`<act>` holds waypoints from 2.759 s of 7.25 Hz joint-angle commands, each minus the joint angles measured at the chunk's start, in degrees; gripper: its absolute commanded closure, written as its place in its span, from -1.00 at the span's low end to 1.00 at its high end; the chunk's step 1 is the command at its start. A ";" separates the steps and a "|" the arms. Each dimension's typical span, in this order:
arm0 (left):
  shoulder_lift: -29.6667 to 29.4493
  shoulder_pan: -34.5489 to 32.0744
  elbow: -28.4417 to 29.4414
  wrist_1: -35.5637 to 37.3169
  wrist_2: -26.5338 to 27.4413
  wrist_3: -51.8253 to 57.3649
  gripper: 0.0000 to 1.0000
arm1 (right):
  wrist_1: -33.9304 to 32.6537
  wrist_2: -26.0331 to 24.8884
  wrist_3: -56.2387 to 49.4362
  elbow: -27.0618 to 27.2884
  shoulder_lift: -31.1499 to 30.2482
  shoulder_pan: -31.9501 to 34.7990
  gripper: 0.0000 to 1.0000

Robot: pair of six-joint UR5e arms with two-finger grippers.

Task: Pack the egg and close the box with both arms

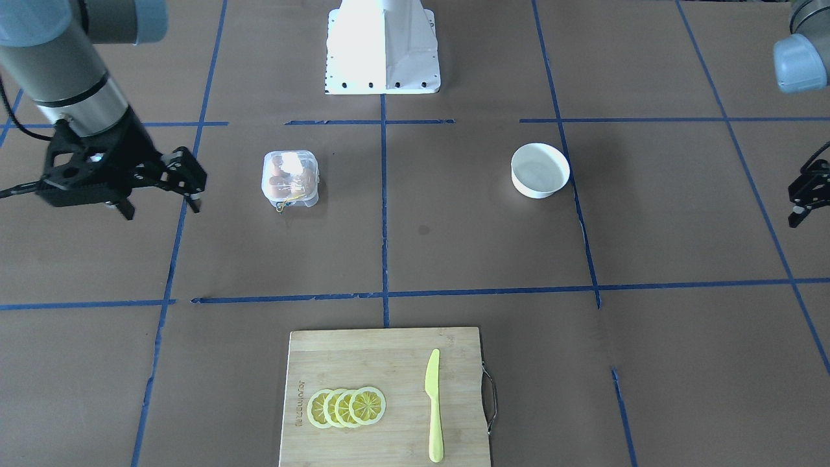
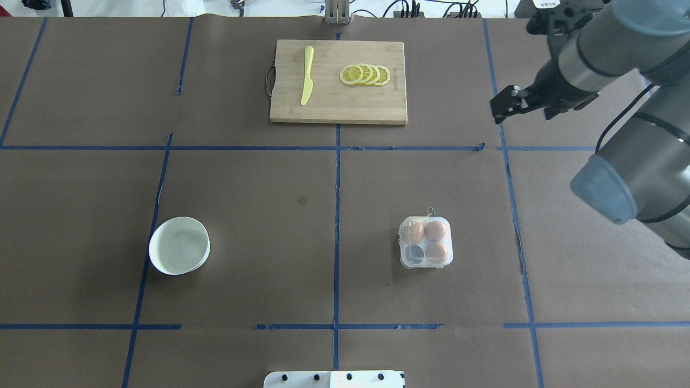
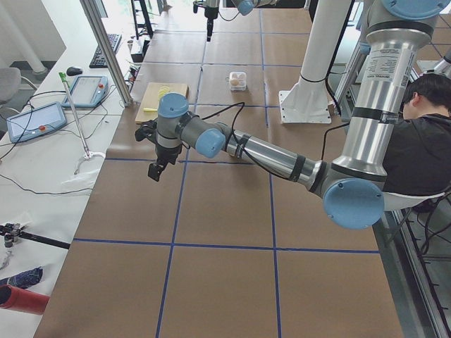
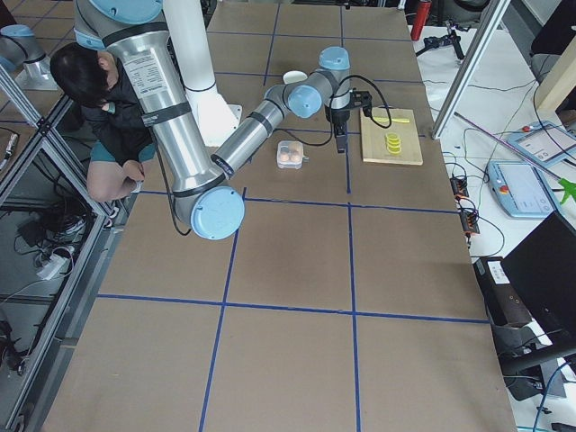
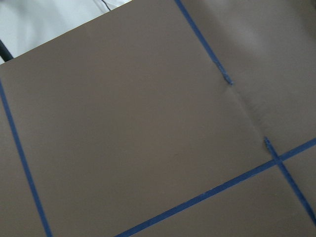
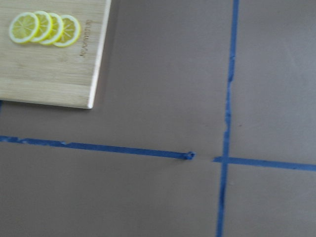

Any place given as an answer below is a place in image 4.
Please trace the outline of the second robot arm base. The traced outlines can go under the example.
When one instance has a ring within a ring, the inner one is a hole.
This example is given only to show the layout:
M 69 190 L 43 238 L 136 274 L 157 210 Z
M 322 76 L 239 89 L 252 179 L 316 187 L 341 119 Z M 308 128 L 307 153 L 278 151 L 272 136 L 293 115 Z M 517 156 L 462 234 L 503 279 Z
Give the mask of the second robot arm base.
M 1 29 L 1 66 L 8 73 L 20 71 L 15 82 L 23 90 L 59 89 L 50 73 L 50 57 L 27 25 L 12 24 Z

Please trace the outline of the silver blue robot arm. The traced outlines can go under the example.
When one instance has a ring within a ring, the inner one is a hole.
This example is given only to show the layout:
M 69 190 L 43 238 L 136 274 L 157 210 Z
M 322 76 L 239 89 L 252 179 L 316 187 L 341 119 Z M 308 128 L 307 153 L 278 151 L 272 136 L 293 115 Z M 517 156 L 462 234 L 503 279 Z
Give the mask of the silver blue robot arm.
M 270 88 L 238 119 L 217 90 L 196 1 L 78 1 L 75 31 L 81 45 L 122 63 L 173 174 L 172 212 L 204 239 L 239 228 L 245 205 L 228 180 L 287 115 L 308 118 L 349 101 L 348 53 L 328 47 L 306 79 Z

